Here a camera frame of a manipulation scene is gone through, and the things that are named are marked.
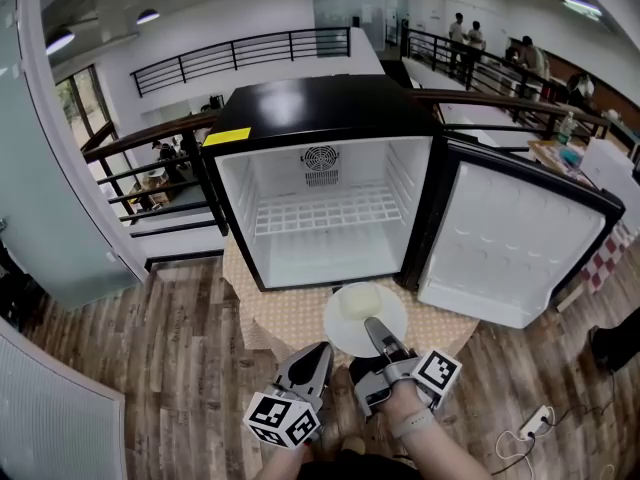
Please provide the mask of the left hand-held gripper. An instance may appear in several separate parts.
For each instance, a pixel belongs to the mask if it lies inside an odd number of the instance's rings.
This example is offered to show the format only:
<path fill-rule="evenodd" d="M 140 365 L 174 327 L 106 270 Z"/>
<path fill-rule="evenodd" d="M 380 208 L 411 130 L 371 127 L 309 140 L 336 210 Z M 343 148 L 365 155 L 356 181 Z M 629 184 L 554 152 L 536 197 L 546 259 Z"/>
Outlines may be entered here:
<path fill-rule="evenodd" d="M 254 393 L 244 425 L 263 443 L 280 448 L 297 449 L 317 440 L 324 428 L 324 395 L 333 362 L 334 350 L 327 341 L 287 357 L 274 383 Z"/>

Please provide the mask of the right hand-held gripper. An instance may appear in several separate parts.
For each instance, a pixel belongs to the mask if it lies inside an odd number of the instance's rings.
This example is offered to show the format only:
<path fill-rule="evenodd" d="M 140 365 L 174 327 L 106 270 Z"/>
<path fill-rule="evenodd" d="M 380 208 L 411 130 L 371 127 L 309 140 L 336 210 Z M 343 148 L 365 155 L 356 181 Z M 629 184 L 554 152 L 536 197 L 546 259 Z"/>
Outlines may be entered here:
<path fill-rule="evenodd" d="M 418 356 L 397 342 L 377 317 L 366 318 L 364 327 L 378 355 L 355 358 L 349 365 L 355 397 L 364 416 L 372 417 L 400 381 L 413 381 L 419 398 L 430 409 L 436 409 L 457 379 L 461 363 L 438 349 Z"/>

